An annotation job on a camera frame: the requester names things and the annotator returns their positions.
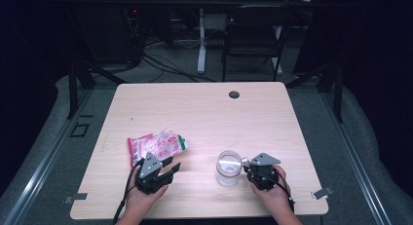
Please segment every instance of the clear glass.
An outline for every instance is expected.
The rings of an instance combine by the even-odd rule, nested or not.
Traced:
[[[233,186],[240,179],[242,159],[232,150],[222,152],[216,162],[216,180],[223,186]]]

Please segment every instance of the hand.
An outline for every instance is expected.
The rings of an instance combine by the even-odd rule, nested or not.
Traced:
[[[168,185],[161,187],[155,194],[145,194],[140,192],[135,186],[136,168],[131,177],[129,188],[131,189],[127,195],[126,209],[124,215],[116,224],[133,224],[136,225],[146,216],[155,204],[168,190]]]
[[[274,169],[276,169],[281,176],[279,177],[279,184],[282,185],[286,190],[288,190],[288,192],[290,192],[288,184],[285,185],[284,181],[282,180],[283,178],[286,182],[285,171],[279,166],[274,166]],[[284,190],[280,188],[280,186],[276,185],[271,190],[261,191],[251,183],[251,188],[254,194],[261,199],[265,207],[271,212],[274,219],[276,219],[279,225],[302,224],[289,207],[288,196],[286,195]]]

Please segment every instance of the white table leg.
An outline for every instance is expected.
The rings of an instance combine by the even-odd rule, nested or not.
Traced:
[[[204,9],[200,9],[200,55],[198,56],[198,73],[206,71],[206,33],[204,27]]]
[[[277,38],[279,38],[280,37],[280,34],[282,33],[282,28],[280,27],[280,26],[275,26],[274,27],[274,30],[276,31],[276,36],[277,36]],[[276,65],[277,65],[277,61],[278,61],[279,59],[277,58],[277,57],[272,57],[271,58],[271,62],[273,63],[273,68],[274,68],[274,70],[276,70]],[[277,71],[277,75],[278,76],[281,76],[282,75],[282,65],[280,64],[280,66],[279,66],[279,70]]]

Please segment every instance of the pink snack bag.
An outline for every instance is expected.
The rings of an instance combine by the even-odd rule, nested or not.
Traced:
[[[128,138],[128,148],[131,168],[133,168],[137,161],[146,157],[148,152],[162,161],[182,153],[187,148],[187,143],[182,136],[165,130],[157,134],[147,134],[138,139]]]

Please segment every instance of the chair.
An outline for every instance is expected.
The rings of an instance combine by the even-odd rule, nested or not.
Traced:
[[[225,20],[222,81],[225,82],[227,74],[227,56],[265,57],[264,63],[276,57],[273,78],[276,81],[286,30],[293,22],[294,14],[281,6],[242,5],[230,11]]]

